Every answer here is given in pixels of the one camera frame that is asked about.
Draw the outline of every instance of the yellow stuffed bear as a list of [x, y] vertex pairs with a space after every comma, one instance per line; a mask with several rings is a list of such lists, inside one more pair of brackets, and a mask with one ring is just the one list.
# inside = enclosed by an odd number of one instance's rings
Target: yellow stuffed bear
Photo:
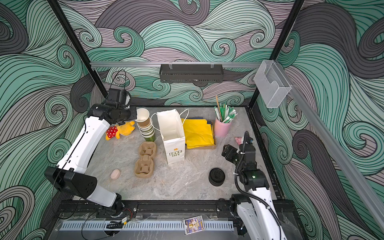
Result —
[[124, 125], [115, 125], [113, 127], [109, 127], [105, 132], [105, 139], [109, 140], [113, 137], [120, 139], [120, 134], [124, 136], [128, 136], [135, 129], [135, 122], [126, 122]]

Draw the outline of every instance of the transparent plastic bin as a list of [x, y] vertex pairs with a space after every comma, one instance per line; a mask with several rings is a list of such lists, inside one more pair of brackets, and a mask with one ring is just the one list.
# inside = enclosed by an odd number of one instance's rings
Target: transparent plastic bin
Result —
[[278, 108], [291, 86], [281, 64], [264, 60], [253, 78], [267, 108]]

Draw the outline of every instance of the stack of paper cups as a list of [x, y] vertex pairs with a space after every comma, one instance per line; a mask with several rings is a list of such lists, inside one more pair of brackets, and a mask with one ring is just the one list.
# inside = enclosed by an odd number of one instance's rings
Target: stack of paper cups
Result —
[[154, 142], [156, 140], [155, 137], [155, 129], [151, 124], [151, 119], [149, 118], [149, 111], [145, 108], [137, 109], [137, 126], [139, 127], [141, 135], [147, 142]]

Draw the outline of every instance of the pink soap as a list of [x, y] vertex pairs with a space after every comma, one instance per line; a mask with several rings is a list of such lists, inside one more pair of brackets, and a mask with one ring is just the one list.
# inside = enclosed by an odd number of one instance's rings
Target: pink soap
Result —
[[111, 173], [112, 180], [116, 180], [119, 177], [120, 177], [120, 170], [119, 169], [113, 170], [113, 172]]

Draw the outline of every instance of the pink cup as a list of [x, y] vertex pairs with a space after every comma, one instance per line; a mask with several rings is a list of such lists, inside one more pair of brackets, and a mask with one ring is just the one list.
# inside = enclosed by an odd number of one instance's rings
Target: pink cup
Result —
[[215, 136], [216, 137], [225, 137], [229, 132], [229, 127], [232, 122], [222, 123], [217, 118], [215, 120]]

